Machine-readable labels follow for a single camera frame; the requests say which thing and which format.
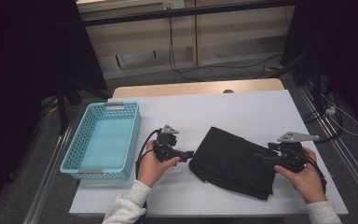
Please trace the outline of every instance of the wire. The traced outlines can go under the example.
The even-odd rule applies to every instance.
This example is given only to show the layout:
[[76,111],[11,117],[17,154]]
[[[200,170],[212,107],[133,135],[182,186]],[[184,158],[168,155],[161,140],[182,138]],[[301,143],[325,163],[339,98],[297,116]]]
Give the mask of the wire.
[[172,28],[172,18],[168,18],[169,20],[169,24],[170,24],[170,66],[171,66],[171,69],[178,73],[181,77],[183,78],[187,78],[187,79],[192,79],[192,80],[196,80],[196,81],[199,81],[199,82],[204,82],[204,80],[200,80],[200,79],[197,79],[197,78],[193,78],[193,77],[186,77],[183,75],[183,73],[189,73],[189,72],[192,72],[192,71],[195,71],[195,70],[198,70],[198,69],[203,69],[203,68],[233,68],[233,69],[241,69],[241,68],[249,68],[249,67],[254,67],[254,66],[258,66],[260,64],[263,64],[263,69],[262,71],[260,72],[260,74],[258,74],[256,77],[254,77],[254,79],[260,77],[261,75],[264,74],[264,71],[265,71],[265,68],[266,68],[266,63],[275,58],[275,57],[278,57],[278,56],[282,56],[281,53],[279,54],[275,54],[273,56],[270,56],[268,57],[266,60],[263,60],[262,62],[260,63],[254,63],[254,64],[249,64],[249,65],[244,65],[244,66],[226,66],[226,65],[208,65],[208,66],[199,66],[199,67],[195,67],[195,68],[190,68],[190,69],[187,69],[187,70],[182,70],[180,71],[177,67],[176,67],[176,62],[175,62],[175,58],[174,58],[174,53],[173,53],[173,28]]
[[[312,86],[313,83],[312,83],[310,80],[311,80],[311,78],[309,79],[308,83]],[[334,98],[335,98],[336,104],[338,105],[337,97],[336,97],[336,95],[334,94],[334,92],[331,91],[330,88],[328,88],[328,84],[326,84],[326,92],[332,92],[332,93],[333,93],[333,96],[334,96]],[[328,107],[327,102],[329,102],[330,104],[332,104],[332,102],[331,102],[330,100],[328,100],[328,98],[325,98],[325,99],[327,99],[327,100],[325,101],[325,109],[326,109],[326,108]],[[326,111],[326,110],[325,110],[325,109],[324,109],[324,112],[323,112],[323,113],[321,113],[321,112],[318,113],[318,115],[317,115],[316,118],[314,118],[314,119],[312,119],[312,120],[304,121],[304,123],[309,123],[309,122],[311,122],[311,121],[315,121],[315,120],[317,120],[317,119],[321,119],[323,116],[326,118],[326,116],[325,116],[325,111]],[[314,113],[316,113],[317,111],[318,111],[318,110],[315,109],[315,110],[313,110],[313,111],[311,112],[311,114],[314,114]],[[342,115],[341,115],[341,113],[340,113],[339,110],[338,110],[338,112],[336,113],[336,116],[337,116],[337,119],[338,119],[338,124],[339,124],[339,126],[342,127],[342,126],[343,126],[343,120],[342,120]],[[342,128],[340,128],[340,127],[339,127],[338,130],[333,129],[333,131],[334,131],[334,133],[333,133],[331,136],[326,137],[326,138],[324,138],[324,139],[320,139],[320,140],[314,141],[314,143],[315,143],[315,144],[318,144],[318,143],[327,142],[327,141],[330,141],[330,140],[332,140],[332,139],[334,139],[334,138],[336,138],[336,137],[338,137],[338,136],[340,136],[340,135],[342,134]]]
[[311,112],[309,112],[309,114],[304,115],[302,118],[302,120],[304,121],[304,123],[308,123],[308,121],[305,121],[305,119],[308,119],[310,116],[314,115],[316,113],[316,109],[312,110]]
[[[338,111],[342,112],[344,115],[348,116],[351,120],[353,120],[357,125],[358,125],[358,121],[356,119],[354,119],[353,117],[351,117],[351,115],[349,115],[348,113],[346,113],[345,111],[343,111],[341,108],[339,108],[339,106],[333,104],[328,98],[326,98],[324,95],[322,95],[322,97],[324,97],[333,107],[335,107]],[[340,128],[342,129],[344,132],[349,133],[351,135],[354,136],[358,136],[358,133],[351,133],[350,131],[346,130],[342,124],[338,124],[336,122],[335,119],[333,119],[333,116],[330,114],[330,119]]]
[[319,174],[319,177],[321,179],[324,179],[324,173],[322,173],[321,169],[319,168],[318,166],[318,163],[313,159],[311,158],[309,155],[306,155],[305,157],[303,155],[301,155],[300,153],[294,151],[294,150],[290,150],[290,149],[287,149],[288,151],[292,152],[292,153],[295,153],[298,157],[304,159],[307,163],[309,163],[310,165],[312,165],[315,170],[318,172]]
[[46,112],[46,113],[43,113],[43,114],[39,114],[39,117],[44,117],[46,115],[53,115],[55,112],[59,111],[60,109],[58,108],[58,102],[57,102],[57,96],[54,96],[54,97],[51,97],[50,100],[48,100],[47,103],[43,104],[41,107],[40,107],[40,110],[41,112],[42,111],[45,111],[46,108],[51,105],[52,103],[54,102],[54,104],[51,106],[51,109]]
[[155,133],[159,133],[161,132],[161,129],[158,129],[158,130],[155,130],[153,131],[151,134],[149,134],[149,136],[147,136],[144,144],[142,145],[142,148],[141,148],[141,151],[139,152],[139,155],[138,155],[138,160],[136,161],[135,163],[135,175],[136,175],[136,178],[138,178],[138,172],[139,172],[139,167],[141,165],[141,160],[144,158],[144,156],[142,155],[142,153],[144,152],[144,149],[146,147],[146,144],[149,142],[150,138],[153,136],[153,134]]
[[187,79],[192,79],[192,80],[196,80],[198,82],[203,82],[203,80],[200,80],[198,78],[193,78],[193,77],[185,77],[182,73],[180,72],[179,69],[176,67],[176,62],[175,62],[175,57],[173,54],[173,38],[172,38],[172,33],[173,33],[173,28],[172,28],[172,18],[168,18],[168,21],[170,22],[170,66],[171,69],[176,72],[177,74],[179,74],[181,77],[183,78],[187,78]]
[[142,157],[141,157],[141,160],[144,158],[144,156],[147,154],[147,153],[149,153],[149,152],[151,152],[151,151],[153,151],[154,149],[149,149],[149,150],[147,150],[145,153],[144,153],[144,155],[142,155]]

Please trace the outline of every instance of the basket handle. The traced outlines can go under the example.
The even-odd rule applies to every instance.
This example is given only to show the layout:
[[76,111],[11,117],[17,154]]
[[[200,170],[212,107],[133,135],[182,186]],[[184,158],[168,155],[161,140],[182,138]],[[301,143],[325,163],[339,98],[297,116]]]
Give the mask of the basket handle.
[[97,175],[103,174],[103,170],[79,170],[80,175]]
[[108,110],[125,109],[123,102],[108,102],[108,103],[103,103],[103,105],[106,106],[106,109]]

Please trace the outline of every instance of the white sleeve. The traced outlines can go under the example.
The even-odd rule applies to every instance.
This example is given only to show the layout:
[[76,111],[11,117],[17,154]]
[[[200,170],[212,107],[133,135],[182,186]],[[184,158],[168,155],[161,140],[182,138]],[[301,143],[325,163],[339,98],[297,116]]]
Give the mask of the white sleeve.
[[146,212],[143,208],[146,197],[152,189],[141,181],[134,180],[128,194],[118,194],[110,203],[103,224],[134,223]]
[[308,214],[310,215],[310,223],[312,224],[340,224],[333,204],[329,201],[307,204]]

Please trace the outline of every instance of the white table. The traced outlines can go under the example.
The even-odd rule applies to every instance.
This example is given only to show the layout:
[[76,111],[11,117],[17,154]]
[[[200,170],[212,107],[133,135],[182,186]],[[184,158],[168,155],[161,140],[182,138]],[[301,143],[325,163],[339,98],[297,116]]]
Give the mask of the white table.
[[[141,128],[135,157],[146,137],[165,124],[173,126],[178,150],[196,150],[214,126],[260,146],[288,131],[308,133],[288,91],[257,91],[230,94],[199,94],[116,98],[140,104]],[[303,142],[317,154],[327,180],[326,196],[339,215],[348,214],[337,188],[313,142]],[[86,180],[80,182],[70,213],[103,216],[118,193],[125,193],[134,179]],[[306,206],[293,184],[276,175],[273,192],[266,202],[212,184],[202,183],[187,163],[168,170],[147,198],[149,217],[287,217],[306,214]]]

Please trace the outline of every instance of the hand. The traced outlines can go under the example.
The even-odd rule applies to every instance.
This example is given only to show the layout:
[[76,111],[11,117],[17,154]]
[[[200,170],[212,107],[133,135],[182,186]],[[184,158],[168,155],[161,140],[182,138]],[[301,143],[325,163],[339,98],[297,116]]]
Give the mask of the hand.
[[147,143],[146,153],[141,160],[138,174],[138,180],[150,188],[153,188],[153,185],[162,177],[168,168],[174,166],[180,160],[179,157],[175,157],[168,161],[160,162],[153,152],[153,144],[153,140]]
[[[307,147],[303,147],[305,153],[316,161],[315,152]],[[317,203],[327,201],[324,195],[321,178],[316,169],[309,163],[300,173],[293,173],[279,165],[276,165],[275,171],[285,176],[293,182],[296,189],[303,196],[306,203]]]

